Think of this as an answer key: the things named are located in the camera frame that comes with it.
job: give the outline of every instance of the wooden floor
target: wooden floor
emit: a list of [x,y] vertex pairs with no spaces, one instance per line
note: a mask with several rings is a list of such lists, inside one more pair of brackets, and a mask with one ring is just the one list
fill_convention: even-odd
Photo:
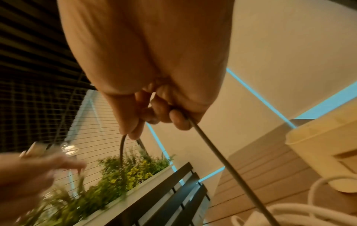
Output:
[[[306,121],[295,120],[294,123],[301,125]],[[306,203],[310,186],[320,178],[284,144],[289,130],[287,125],[282,125],[228,159],[266,205]],[[357,194],[344,194],[329,185],[323,185],[317,193],[316,204],[356,215]],[[211,200],[205,225],[230,226],[232,215],[246,220],[254,210],[254,205],[244,191],[225,170]]]

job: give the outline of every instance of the white planter box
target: white planter box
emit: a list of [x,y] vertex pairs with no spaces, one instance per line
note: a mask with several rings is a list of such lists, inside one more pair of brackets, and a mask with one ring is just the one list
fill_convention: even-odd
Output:
[[81,220],[74,226],[104,226],[117,215],[122,213],[126,208],[138,201],[141,197],[146,195],[149,191],[151,191],[166,178],[172,175],[173,170],[171,169],[171,166],[172,165],[128,191],[124,200],[118,198],[112,201],[108,204],[108,209],[98,210],[90,215],[87,219]]

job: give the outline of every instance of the blurred hand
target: blurred hand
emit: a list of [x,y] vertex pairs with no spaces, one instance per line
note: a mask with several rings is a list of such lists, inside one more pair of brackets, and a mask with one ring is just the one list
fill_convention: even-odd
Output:
[[14,225],[39,204],[54,182],[54,170],[85,166],[64,155],[21,159],[19,153],[0,154],[0,226]]
[[[122,134],[144,121],[190,129],[217,98],[227,64],[233,0],[59,0],[68,44],[111,105]],[[147,108],[151,93],[156,92]]]

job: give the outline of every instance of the green plant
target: green plant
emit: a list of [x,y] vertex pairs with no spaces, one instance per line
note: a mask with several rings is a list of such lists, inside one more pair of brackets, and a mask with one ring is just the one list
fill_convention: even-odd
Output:
[[[133,154],[126,156],[122,169],[118,157],[99,160],[103,165],[102,179],[96,186],[85,190],[83,174],[79,175],[76,196],[70,196],[63,187],[56,186],[38,208],[21,219],[20,225],[72,226],[95,211],[104,210],[117,198],[125,197],[127,191],[168,167],[172,160],[172,157],[166,159],[163,156],[153,158],[144,150],[140,150],[140,154],[138,159]],[[122,170],[125,172],[125,184]]]

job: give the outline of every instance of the white hose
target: white hose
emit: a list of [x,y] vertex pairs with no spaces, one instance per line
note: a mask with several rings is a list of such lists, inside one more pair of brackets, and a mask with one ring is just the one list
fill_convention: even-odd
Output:
[[[325,219],[331,219],[335,222],[343,223],[345,225],[357,226],[357,217],[350,216],[345,213],[334,210],[316,207],[313,205],[316,190],[323,184],[337,180],[337,179],[356,179],[357,175],[342,175],[330,178],[321,178],[317,180],[311,187],[308,194],[308,204],[298,203],[282,203],[269,206],[267,209],[275,219],[281,224],[301,225],[301,226],[337,226],[336,224],[315,218],[315,214]],[[294,213],[308,213],[308,216],[291,214]],[[231,222],[233,226],[270,226],[263,214],[254,212],[251,214],[247,222],[244,223],[238,216],[232,216]]]

